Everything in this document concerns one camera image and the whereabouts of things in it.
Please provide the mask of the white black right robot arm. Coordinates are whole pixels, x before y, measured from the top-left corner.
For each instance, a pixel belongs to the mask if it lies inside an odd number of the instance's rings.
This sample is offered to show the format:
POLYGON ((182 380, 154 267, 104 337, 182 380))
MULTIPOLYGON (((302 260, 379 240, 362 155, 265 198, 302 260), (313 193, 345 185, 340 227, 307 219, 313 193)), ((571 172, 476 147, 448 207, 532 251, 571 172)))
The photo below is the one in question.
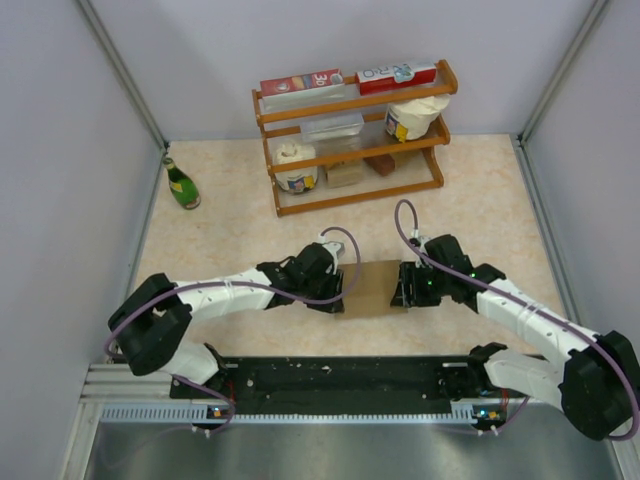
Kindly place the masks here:
POLYGON ((515 390, 560 410, 592 440, 625 441, 639 431, 639 362, 632 343, 599 334, 534 301, 494 266, 474 265, 452 235, 405 241, 417 255, 401 265, 406 307, 437 306, 445 297, 515 333, 533 358, 503 345, 475 348, 466 380, 476 394, 515 390))

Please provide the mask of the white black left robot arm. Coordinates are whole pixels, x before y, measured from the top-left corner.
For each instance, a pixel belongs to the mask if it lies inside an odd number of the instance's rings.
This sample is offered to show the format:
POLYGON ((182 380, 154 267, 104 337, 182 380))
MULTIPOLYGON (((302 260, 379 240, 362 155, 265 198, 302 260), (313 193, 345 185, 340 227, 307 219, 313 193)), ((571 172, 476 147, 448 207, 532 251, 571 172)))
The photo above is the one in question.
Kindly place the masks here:
POLYGON ((195 283, 147 278, 108 320, 124 360, 136 376, 164 372, 184 377, 205 396, 226 387, 222 359, 211 346, 186 338, 189 328, 231 313, 266 311, 296 301, 328 313, 341 312, 344 252, 341 242, 313 242, 281 262, 195 283))

